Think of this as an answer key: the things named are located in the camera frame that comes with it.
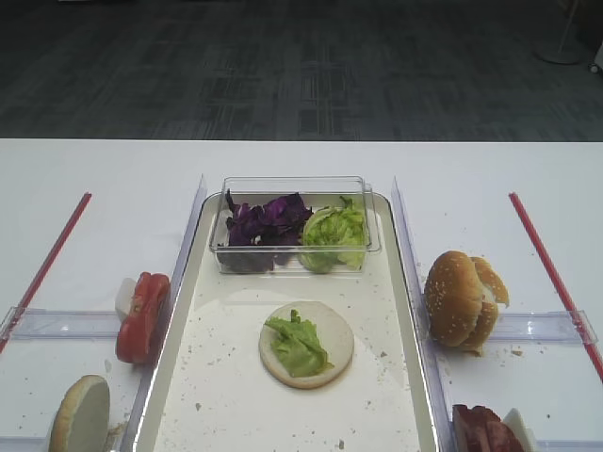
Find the red tomato slices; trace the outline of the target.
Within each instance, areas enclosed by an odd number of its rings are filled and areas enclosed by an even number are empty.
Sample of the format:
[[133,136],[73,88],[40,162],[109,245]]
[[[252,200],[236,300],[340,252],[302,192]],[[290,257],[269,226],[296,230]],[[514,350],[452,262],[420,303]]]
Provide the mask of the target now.
[[134,364],[150,361],[159,313],[170,289],[170,280],[165,274],[142,272],[139,275],[116,340],[116,355],[120,361]]

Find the green lettuce head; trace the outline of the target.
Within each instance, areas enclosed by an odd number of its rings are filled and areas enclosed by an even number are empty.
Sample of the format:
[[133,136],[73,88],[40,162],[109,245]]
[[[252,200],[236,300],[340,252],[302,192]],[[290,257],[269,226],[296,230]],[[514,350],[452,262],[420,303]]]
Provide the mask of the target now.
[[301,264],[316,273],[329,273],[336,265],[359,271],[366,256],[365,213],[353,198],[340,196],[339,206],[317,210],[305,223],[301,242],[314,250],[299,255]]

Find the green lettuce leaf on bun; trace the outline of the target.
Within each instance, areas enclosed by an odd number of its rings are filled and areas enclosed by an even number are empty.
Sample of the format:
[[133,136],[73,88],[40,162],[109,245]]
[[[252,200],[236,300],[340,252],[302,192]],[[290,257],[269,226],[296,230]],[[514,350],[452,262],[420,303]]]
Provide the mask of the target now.
[[289,319],[271,316],[265,326],[276,332],[270,348],[290,377],[313,377],[334,367],[318,339],[317,326],[302,320],[298,310],[291,309]]

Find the white cheese slice left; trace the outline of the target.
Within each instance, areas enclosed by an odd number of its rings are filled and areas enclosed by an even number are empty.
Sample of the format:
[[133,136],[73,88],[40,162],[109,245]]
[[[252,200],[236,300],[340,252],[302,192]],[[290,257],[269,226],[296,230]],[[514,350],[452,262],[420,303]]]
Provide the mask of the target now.
[[125,278],[115,298],[115,311],[118,318],[123,322],[129,315],[137,282],[131,278]]

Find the white cheese slice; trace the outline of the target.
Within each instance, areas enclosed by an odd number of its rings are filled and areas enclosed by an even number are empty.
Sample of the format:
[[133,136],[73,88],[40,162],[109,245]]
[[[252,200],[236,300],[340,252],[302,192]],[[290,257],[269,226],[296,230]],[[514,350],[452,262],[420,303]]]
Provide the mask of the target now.
[[524,423],[523,417],[517,408],[511,408],[504,416],[503,423],[510,428],[515,438],[521,443],[525,452],[537,452],[538,445],[530,428]]
[[115,298],[115,311],[118,318],[123,322],[129,315],[137,282],[131,278],[125,278]]

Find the red meat slices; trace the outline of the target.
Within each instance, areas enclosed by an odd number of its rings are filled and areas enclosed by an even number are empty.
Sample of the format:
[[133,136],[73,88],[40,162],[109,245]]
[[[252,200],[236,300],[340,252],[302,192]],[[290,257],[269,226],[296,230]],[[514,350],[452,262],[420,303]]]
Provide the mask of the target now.
[[457,404],[452,408],[452,423],[459,451],[523,452],[513,431],[489,408]]

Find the white cheese slice right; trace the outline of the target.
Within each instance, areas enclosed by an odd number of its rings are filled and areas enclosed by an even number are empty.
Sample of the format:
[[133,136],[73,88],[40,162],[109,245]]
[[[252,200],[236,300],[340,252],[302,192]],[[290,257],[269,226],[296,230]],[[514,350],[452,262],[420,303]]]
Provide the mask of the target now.
[[515,438],[521,443],[525,452],[537,452],[538,445],[530,428],[524,423],[523,417],[517,408],[511,408],[504,416],[503,423],[510,428]]

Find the purple cabbage leaves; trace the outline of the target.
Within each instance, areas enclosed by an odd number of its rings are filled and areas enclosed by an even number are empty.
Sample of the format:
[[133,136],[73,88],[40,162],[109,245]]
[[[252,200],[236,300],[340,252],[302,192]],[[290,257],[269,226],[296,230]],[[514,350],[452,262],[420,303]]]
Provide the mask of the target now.
[[226,191],[225,199],[232,213],[226,219],[231,247],[297,246],[306,221],[313,215],[299,193],[263,205],[237,204],[230,190]]

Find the clear plastic salad box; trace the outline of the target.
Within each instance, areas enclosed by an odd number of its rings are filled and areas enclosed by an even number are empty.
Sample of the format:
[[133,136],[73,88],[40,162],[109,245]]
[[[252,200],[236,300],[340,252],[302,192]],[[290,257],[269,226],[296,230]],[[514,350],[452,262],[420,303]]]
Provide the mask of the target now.
[[[281,196],[299,193],[305,206],[313,212],[327,206],[339,206],[340,196],[353,198],[365,213],[367,245],[366,256],[359,271],[350,271],[345,265],[336,265],[329,273],[316,273],[302,265],[299,255],[312,252],[301,242],[297,246],[244,246],[228,245],[229,233],[226,219],[232,213],[225,199],[230,190],[235,203],[263,205]],[[381,247],[375,197],[372,187],[359,176],[316,177],[230,177],[224,180],[217,198],[216,214],[209,239],[218,267],[225,274],[275,274],[275,273],[358,273],[363,270],[367,257]]]

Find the bottom bun slice on tray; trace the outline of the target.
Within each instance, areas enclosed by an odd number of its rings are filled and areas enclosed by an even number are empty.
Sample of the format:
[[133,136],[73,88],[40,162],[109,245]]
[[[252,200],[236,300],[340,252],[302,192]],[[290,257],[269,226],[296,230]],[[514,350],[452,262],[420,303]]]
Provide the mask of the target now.
[[276,332],[266,327],[265,322],[258,340],[260,359],[271,375],[287,386],[303,390],[325,386],[342,375],[352,361],[354,351],[352,330],[340,314],[319,301],[288,303],[273,311],[266,320],[271,316],[289,319],[291,309],[298,310],[302,320],[308,319],[317,326],[318,339],[322,347],[328,352],[329,362],[334,367],[313,377],[290,377],[270,348],[270,343],[275,338]]

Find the sesame burger buns stack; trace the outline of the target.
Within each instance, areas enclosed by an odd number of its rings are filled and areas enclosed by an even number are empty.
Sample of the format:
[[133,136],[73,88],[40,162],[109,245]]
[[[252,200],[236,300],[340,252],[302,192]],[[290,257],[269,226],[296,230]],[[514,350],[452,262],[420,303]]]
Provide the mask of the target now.
[[424,297],[432,338],[478,356],[497,323],[498,306],[509,305],[506,285],[491,265],[458,250],[434,261]]

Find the white metal serving tray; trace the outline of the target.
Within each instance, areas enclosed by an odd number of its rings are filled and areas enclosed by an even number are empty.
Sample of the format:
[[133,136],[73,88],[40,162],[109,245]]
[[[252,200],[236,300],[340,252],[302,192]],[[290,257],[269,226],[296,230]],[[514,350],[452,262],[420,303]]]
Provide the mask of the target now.
[[[358,273],[230,275],[209,249],[209,197],[142,421],[140,451],[433,451],[429,399],[387,198],[372,196],[382,247]],[[264,321],[320,301],[354,339],[349,367],[313,390],[287,387],[259,355]]]

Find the right red tape strip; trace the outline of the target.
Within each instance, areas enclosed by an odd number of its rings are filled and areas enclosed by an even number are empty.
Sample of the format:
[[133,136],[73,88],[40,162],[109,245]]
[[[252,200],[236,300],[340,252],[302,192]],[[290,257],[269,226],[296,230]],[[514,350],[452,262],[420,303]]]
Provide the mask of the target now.
[[602,379],[602,357],[597,349],[595,340],[587,338],[587,328],[585,320],[583,320],[582,317],[579,315],[578,308],[576,307],[568,290],[566,289],[561,275],[559,274],[557,268],[551,260],[546,250],[546,247],[543,241],[541,240],[540,236],[538,235],[538,232],[534,227],[530,216],[527,210],[525,209],[524,204],[521,202],[519,196],[515,192],[512,192],[509,194],[509,199],[513,205],[516,214],[519,216],[519,219],[521,220],[533,247],[535,248],[539,256],[546,270],[548,278],[552,282],[562,302],[563,307],[569,313],[569,316],[572,319],[572,323],[574,325],[574,329],[579,334],[580,339],[582,340],[582,344],[590,358],[591,363],[595,368],[597,375],[600,379]]

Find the red tape strip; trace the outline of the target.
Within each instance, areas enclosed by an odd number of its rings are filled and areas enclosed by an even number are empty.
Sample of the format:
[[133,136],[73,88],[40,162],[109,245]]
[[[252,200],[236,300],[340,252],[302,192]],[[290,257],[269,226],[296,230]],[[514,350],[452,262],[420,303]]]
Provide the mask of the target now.
[[569,316],[572,319],[572,323],[574,325],[574,329],[579,334],[580,339],[582,340],[582,344],[590,358],[591,363],[595,368],[597,375],[600,379],[602,379],[602,357],[597,349],[595,340],[587,338],[587,328],[585,320],[583,320],[582,317],[579,315],[578,308],[576,307],[568,290],[566,289],[561,275],[559,274],[557,268],[551,260],[546,250],[546,247],[543,241],[541,240],[540,236],[538,235],[538,232],[534,227],[530,216],[527,210],[525,209],[524,204],[521,202],[519,196],[515,192],[512,192],[509,194],[509,199],[513,205],[516,214],[519,216],[519,219],[521,220],[533,247],[535,248],[539,256],[546,270],[548,278],[552,282],[562,302],[563,307],[569,313]]
[[31,303],[32,299],[34,298],[34,296],[38,292],[39,288],[41,287],[41,284],[42,284],[44,278],[46,277],[52,264],[57,259],[57,256],[61,252],[64,244],[70,237],[70,234],[73,231],[73,228],[76,226],[78,220],[81,218],[82,214],[84,213],[86,207],[88,206],[88,204],[90,202],[91,197],[92,197],[92,194],[89,192],[85,192],[82,195],[79,203],[74,208],[74,210],[73,210],[72,214],[70,215],[68,221],[66,222],[65,226],[62,228],[57,240],[55,241],[52,248],[48,251],[46,257],[44,258],[44,260],[43,260],[40,268],[38,269],[37,273],[35,274],[33,280],[31,281],[31,283],[25,290],[24,295],[22,296],[20,302],[18,303],[18,305],[16,307],[13,308],[13,310],[9,314],[7,314],[7,316],[5,318],[6,325],[1,329],[1,347],[0,347],[1,351],[4,351],[4,349],[6,348],[6,345],[8,344],[8,341],[9,341],[10,333],[17,326],[18,322],[21,320],[21,317],[25,313],[26,309],[29,307],[29,304]]

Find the left red tape strip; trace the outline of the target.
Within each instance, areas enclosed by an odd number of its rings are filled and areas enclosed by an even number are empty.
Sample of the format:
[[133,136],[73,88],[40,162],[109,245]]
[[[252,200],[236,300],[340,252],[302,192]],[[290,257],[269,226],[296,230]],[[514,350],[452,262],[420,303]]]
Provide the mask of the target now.
[[9,314],[7,314],[7,316],[5,318],[6,325],[1,329],[1,347],[0,347],[1,351],[4,351],[4,349],[6,348],[6,345],[8,344],[8,341],[9,341],[10,333],[17,326],[18,322],[21,320],[21,317],[25,313],[26,309],[29,307],[29,304],[31,303],[32,299],[34,298],[34,296],[38,292],[39,288],[41,287],[41,284],[42,284],[44,278],[46,277],[52,264],[57,259],[57,256],[61,252],[64,244],[70,237],[70,234],[73,231],[73,228],[76,226],[78,220],[81,218],[82,214],[84,213],[86,207],[88,206],[88,204],[90,202],[91,197],[92,197],[92,194],[89,192],[85,192],[82,195],[79,203],[74,208],[74,210],[73,210],[72,214],[70,215],[68,221],[66,222],[65,226],[62,228],[57,240],[55,241],[52,248],[48,251],[46,257],[44,258],[44,260],[43,260],[40,268],[38,269],[37,273],[35,274],[33,280],[31,281],[31,283],[25,290],[24,295],[22,296],[20,302],[18,303],[18,305],[16,307],[13,308],[13,310]]

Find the left clear acrylic divider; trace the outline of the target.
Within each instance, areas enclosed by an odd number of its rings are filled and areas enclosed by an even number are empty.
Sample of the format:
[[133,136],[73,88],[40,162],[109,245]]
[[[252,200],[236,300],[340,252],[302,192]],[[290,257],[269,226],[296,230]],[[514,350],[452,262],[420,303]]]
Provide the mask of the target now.
[[205,179],[201,179],[171,276],[170,294],[160,310],[154,356],[143,367],[130,417],[118,447],[120,451],[155,449],[178,355],[179,340],[187,317],[187,308],[181,308],[179,301],[190,301],[192,294],[192,287],[185,283],[185,278],[188,262],[195,258],[194,241],[206,196]]

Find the right clear cross divider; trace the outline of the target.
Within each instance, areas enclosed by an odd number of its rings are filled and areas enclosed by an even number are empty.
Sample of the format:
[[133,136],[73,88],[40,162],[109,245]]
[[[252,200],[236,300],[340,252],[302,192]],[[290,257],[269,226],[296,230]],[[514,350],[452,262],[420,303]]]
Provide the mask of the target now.
[[595,345],[598,337],[584,311],[501,314],[489,342]]

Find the clear cross divider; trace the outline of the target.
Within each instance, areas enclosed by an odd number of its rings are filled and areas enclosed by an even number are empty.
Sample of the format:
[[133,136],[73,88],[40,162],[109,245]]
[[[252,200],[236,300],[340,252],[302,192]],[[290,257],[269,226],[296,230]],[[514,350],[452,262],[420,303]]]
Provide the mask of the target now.
[[595,345],[598,337],[584,311],[501,314],[489,342]]
[[120,327],[121,321],[113,311],[52,311],[13,307],[1,324],[1,339],[115,339]]

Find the bun half lower left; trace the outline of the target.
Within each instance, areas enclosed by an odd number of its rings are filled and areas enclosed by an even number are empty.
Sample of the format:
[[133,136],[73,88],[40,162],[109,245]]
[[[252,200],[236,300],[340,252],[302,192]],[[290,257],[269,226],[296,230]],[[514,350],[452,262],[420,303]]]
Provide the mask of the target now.
[[108,434],[110,392],[106,380],[86,375],[75,382],[57,410],[49,451],[103,451]]

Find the left clear cross divider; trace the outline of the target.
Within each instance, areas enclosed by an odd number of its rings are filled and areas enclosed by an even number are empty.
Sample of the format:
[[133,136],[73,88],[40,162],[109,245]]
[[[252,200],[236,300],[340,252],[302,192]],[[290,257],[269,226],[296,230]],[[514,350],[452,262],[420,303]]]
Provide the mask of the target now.
[[115,339],[120,327],[121,321],[113,311],[52,311],[13,307],[1,324],[1,339]]

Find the white floor stand base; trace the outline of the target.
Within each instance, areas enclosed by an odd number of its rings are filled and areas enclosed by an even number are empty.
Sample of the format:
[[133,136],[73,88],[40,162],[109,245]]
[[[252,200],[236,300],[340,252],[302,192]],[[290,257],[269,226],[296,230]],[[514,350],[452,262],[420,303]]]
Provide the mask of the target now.
[[573,48],[566,47],[568,36],[572,28],[572,24],[574,22],[574,18],[578,7],[579,0],[573,0],[571,2],[569,13],[567,14],[567,19],[565,21],[565,26],[562,35],[559,39],[559,42],[557,44],[554,44],[553,46],[547,44],[535,47],[532,50],[532,54],[534,57],[536,57],[540,61],[554,65],[571,66],[580,63],[579,52],[574,50]]

